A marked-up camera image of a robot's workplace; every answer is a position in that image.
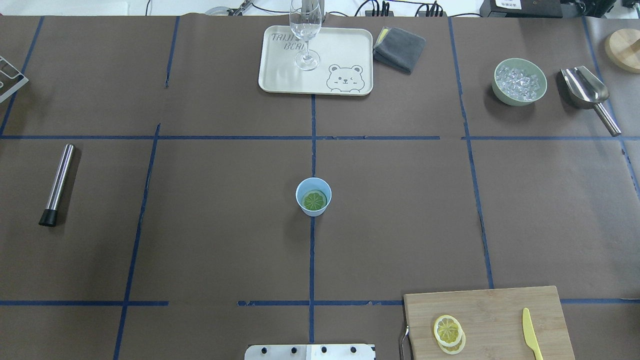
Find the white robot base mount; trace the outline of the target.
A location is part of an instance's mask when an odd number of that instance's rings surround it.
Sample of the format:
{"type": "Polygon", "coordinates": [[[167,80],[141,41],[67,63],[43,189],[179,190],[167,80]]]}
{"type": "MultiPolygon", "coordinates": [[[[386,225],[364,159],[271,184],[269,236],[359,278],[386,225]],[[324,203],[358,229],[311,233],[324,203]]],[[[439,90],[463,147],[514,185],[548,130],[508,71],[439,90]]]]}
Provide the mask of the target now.
{"type": "Polygon", "coordinates": [[[375,360],[373,344],[254,344],[247,347],[245,360],[375,360]]]}

